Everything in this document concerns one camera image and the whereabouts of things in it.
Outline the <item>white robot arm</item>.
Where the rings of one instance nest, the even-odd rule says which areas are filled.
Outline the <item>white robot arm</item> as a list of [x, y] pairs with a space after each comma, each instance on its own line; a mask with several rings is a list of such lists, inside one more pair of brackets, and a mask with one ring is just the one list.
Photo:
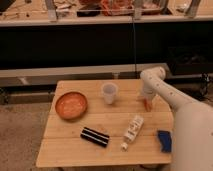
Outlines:
[[213, 107], [167, 84], [163, 67], [140, 73], [140, 94], [161, 96], [173, 109], [171, 171], [213, 171]]

